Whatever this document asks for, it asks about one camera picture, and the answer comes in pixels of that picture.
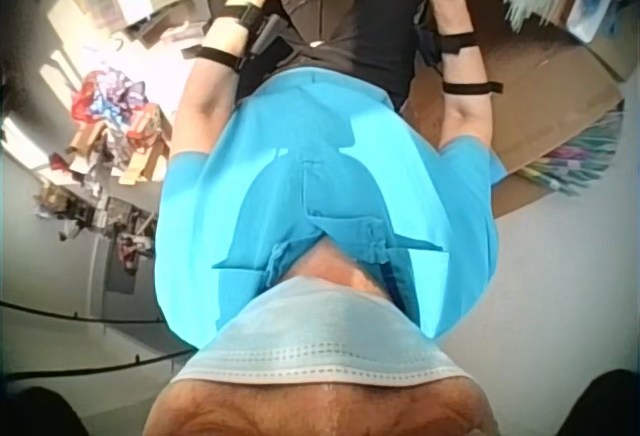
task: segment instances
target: surgical face mask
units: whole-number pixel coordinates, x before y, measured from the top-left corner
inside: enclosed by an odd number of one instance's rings
[[[403,387],[468,375],[390,302],[298,276],[253,300],[174,381]]]

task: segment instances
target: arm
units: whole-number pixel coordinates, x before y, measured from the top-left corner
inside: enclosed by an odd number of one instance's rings
[[[266,0],[227,0],[228,5]],[[204,46],[240,56],[248,31],[232,18],[218,18],[207,33]],[[198,58],[185,85],[174,123],[171,157],[194,151],[209,153],[220,138],[234,107],[238,75],[231,68]]]
[[[430,0],[438,31],[442,35],[473,31],[465,0]],[[458,55],[443,55],[444,80],[449,83],[486,83],[482,54],[478,47],[464,48]],[[444,96],[444,122],[440,148],[458,136],[469,135],[491,146],[493,110],[491,95]]]

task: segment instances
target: wire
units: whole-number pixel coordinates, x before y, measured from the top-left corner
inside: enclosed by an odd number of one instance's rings
[[[70,369],[63,371],[24,371],[21,373],[13,373],[5,376],[5,382],[11,383],[15,381],[24,381],[26,379],[42,379],[42,378],[66,378],[74,376],[90,376],[93,374],[112,373],[125,369],[138,368],[140,366],[148,366],[150,364],[160,363],[169,359],[179,358],[194,353],[195,349],[187,349],[178,353],[167,354],[153,359],[140,361],[140,357],[136,355],[136,361],[128,364],[119,364],[117,366],[106,366],[102,368],[86,368],[86,369]]]
[[[162,318],[155,320],[130,320],[130,319],[94,319],[84,318],[78,316],[78,313],[74,313],[73,316],[66,314],[51,313],[49,311],[41,311],[39,309],[27,308],[26,306],[20,306],[18,304],[7,303],[0,300],[0,308],[13,309],[14,311],[21,311],[23,313],[35,314],[37,316],[46,316],[47,318],[62,319],[64,321],[75,321],[78,323],[102,323],[102,324],[164,324],[166,321]]]

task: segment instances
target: person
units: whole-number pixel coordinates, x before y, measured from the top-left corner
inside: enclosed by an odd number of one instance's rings
[[[291,22],[286,1],[218,13],[176,115],[156,238],[158,302],[199,351],[146,436],[497,434],[435,342],[495,270],[491,85],[465,0],[428,0],[439,147],[398,115],[424,1],[355,0],[316,41],[289,25],[242,70],[251,15]]]

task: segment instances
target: blue scrub top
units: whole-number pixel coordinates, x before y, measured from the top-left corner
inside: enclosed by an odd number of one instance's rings
[[[323,69],[286,71],[238,106],[211,154],[171,160],[158,303],[201,348],[328,236],[438,337],[495,271],[491,185],[504,175],[473,137],[437,152],[382,89]]]

